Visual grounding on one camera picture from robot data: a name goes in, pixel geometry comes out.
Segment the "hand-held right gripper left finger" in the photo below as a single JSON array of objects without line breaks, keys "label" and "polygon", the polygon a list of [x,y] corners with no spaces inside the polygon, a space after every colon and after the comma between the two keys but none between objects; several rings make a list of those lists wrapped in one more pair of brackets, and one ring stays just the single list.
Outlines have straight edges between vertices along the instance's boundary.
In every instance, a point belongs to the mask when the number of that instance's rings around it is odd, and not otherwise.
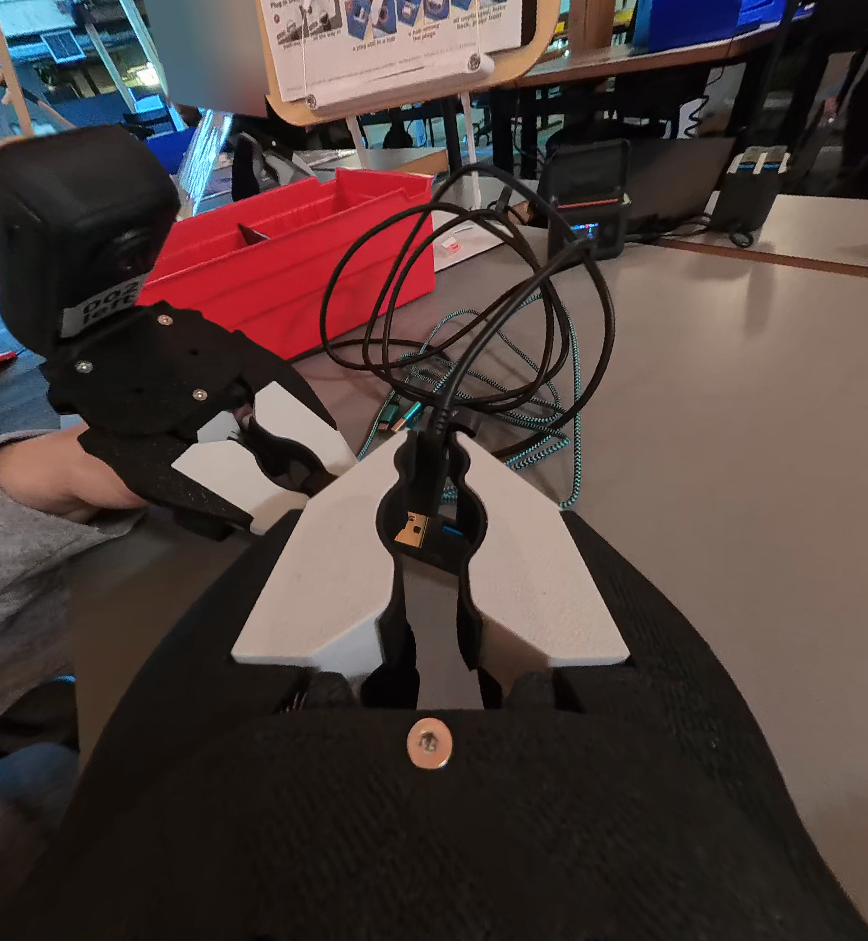
[{"label": "hand-held right gripper left finger", "polygon": [[311,498],[232,649],[241,665],[342,675],[361,702],[416,702],[416,642],[385,511],[417,435],[399,432]]}]

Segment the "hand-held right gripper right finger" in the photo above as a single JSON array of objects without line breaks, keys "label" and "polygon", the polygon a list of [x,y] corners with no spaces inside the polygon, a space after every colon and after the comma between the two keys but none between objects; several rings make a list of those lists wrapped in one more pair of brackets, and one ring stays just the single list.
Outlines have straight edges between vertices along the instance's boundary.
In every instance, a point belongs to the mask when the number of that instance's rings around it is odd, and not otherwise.
[{"label": "hand-held right gripper right finger", "polygon": [[628,647],[557,503],[463,432],[463,482],[485,510],[486,531],[468,564],[482,622],[483,669],[623,664]]}]

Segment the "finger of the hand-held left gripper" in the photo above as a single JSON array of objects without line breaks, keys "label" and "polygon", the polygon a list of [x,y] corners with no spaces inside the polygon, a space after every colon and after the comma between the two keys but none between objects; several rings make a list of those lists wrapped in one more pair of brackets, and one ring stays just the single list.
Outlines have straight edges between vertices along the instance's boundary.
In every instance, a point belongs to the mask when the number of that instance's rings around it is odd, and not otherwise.
[{"label": "finger of the hand-held left gripper", "polygon": [[263,535],[309,500],[270,480],[254,454],[235,440],[193,444],[171,468],[248,515],[250,522],[242,527],[254,535]]},{"label": "finger of the hand-held left gripper", "polygon": [[240,427],[264,475],[298,493],[321,492],[357,462],[338,429],[276,382],[255,394]]}]

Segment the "black usb hub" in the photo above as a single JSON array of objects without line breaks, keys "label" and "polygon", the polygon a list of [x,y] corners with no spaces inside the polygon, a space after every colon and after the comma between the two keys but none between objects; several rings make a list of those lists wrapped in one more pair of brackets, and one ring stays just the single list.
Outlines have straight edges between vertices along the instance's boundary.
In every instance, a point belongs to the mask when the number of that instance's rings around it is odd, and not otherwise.
[{"label": "black usb hub", "polygon": [[456,524],[442,515],[427,517],[409,513],[395,536],[400,553],[437,570],[459,577],[472,545]]}]

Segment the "person's left hand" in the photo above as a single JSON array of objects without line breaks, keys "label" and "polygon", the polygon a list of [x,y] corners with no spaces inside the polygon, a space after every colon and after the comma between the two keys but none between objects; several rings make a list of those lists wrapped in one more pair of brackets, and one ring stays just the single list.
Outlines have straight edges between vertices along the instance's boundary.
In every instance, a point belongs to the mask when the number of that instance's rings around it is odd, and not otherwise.
[{"label": "person's left hand", "polygon": [[147,502],[97,457],[75,426],[0,446],[0,490],[21,506],[88,524],[100,513],[141,511]]}]

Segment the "clear acrylic sheet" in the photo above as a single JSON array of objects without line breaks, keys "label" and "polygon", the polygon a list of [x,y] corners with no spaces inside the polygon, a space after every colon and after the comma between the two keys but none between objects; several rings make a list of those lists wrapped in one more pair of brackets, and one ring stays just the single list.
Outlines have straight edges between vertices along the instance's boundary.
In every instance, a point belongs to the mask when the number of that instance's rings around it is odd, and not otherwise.
[{"label": "clear acrylic sheet", "polygon": [[219,155],[231,132],[234,114],[206,109],[200,114],[190,143],[176,174],[181,215],[196,214],[211,182]]}]

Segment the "dark grey bag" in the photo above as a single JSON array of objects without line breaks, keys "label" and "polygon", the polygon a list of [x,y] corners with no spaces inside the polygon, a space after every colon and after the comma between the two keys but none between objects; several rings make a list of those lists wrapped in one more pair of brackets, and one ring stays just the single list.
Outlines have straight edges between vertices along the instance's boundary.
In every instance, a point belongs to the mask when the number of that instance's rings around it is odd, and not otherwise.
[{"label": "dark grey bag", "polygon": [[232,157],[230,196],[233,203],[294,182],[316,179],[296,155],[286,156],[279,150],[265,149],[248,133],[235,138]]}]

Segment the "white board stand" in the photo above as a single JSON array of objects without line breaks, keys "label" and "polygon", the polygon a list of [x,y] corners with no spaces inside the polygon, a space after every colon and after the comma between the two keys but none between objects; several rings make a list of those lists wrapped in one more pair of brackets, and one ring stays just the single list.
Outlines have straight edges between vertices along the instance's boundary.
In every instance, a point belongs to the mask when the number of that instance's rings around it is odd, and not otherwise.
[{"label": "white board stand", "polygon": [[470,209],[479,210],[482,208],[482,191],[480,186],[479,173],[477,171],[477,154],[472,117],[471,95],[468,91],[463,91],[460,93],[459,97],[464,116],[468,155],[467,166],[471,169],[471,172],[468,174],[469,186],[465,185],[465,189],[468,191],[468,202]]}]

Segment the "printed instruction poster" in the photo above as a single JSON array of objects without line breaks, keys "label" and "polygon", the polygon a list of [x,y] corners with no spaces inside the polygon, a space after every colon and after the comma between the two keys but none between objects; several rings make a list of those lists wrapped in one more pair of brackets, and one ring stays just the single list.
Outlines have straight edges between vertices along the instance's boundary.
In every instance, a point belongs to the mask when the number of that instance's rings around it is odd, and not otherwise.
[{"label": "printed instruction poster", "polygon": [[521,1],[259,2],[282,100],[327,108],[486,77],[523,38]]}]

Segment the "black power station with screen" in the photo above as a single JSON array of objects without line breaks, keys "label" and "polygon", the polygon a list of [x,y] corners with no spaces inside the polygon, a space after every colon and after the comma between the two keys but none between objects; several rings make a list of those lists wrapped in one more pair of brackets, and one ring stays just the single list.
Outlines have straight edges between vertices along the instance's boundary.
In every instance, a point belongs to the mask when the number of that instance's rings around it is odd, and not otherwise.
[{"label": "black power station with screen", "polygon": [[563,219],[546,223],[549,256],[565,246],[567,232],[588,240],[597,261],[622,253],[631,206],[629,158],[629,141],[618,138],[563,146],[547,160],[537,191]]}]

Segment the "person's leg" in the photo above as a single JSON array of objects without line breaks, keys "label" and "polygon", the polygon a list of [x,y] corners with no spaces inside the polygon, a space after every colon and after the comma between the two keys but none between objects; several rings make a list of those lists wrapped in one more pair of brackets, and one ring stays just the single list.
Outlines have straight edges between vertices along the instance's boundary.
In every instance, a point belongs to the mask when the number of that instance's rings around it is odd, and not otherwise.
[{"label": "person's leg", "polygon": [[53,743],[0,759],[0,904],[48,849],[74,795],[77,753]]}]

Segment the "black battery charger case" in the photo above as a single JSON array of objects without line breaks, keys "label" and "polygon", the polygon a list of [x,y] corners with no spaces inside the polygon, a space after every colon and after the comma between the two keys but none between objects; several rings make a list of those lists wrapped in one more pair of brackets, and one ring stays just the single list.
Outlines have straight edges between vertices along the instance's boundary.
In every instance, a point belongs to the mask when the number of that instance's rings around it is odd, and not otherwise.
[{"label": "black battery charger case", "polygon": [[709,230],[754,233],[761,229],[783,188],[790,158],[783,145],[748,147],[736,155],[723,176]]}]

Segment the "wooden background table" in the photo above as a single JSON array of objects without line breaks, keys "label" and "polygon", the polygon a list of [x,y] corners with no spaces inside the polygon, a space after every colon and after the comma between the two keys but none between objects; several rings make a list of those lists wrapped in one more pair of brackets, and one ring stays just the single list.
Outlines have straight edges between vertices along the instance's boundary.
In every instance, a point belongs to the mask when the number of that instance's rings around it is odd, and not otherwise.
[{"label": "wooden background table", "polygon": [[707,65],[711,68],[740,63],[772,45],[779,27],[765,25],[732,39],[684,46],[659,53],[636,53],[626,45],[586,53],[568,53],[541,61],[519,77],[507,79],[490,90],[494,163],[508,170],[513,159],[513,91],[550,88],[566,84],[610,79],[623,74],[663,72],[670,68]]}]

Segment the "blue storage bin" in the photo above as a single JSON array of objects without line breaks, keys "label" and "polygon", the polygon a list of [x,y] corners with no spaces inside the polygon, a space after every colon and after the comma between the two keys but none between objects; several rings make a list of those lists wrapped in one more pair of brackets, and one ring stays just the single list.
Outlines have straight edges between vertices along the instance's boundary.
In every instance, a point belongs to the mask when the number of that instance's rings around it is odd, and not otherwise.
[{"label": "blue storage bin", "polygon": [[741,7],[741,1],[638,1],[632,48],[660,53],[730,39]]},{"label": "blue storage bin", "polygon": [[787,1],[741,1],[736,34],[752,32],[768,25],[778,25]]}]

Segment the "wooden easel frame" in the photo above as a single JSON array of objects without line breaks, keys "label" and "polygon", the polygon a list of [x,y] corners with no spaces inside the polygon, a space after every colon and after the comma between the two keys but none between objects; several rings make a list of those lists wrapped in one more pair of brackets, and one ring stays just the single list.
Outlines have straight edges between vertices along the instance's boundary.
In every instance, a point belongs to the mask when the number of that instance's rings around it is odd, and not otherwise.
[{"label": "wooden easel frame", "polygon": [[39,127],[56,132],[74,127],[45,100],[30,66],[47,56],[43,34],[71,31],[68,2],[0,2],[0,138],[34,135]]}]

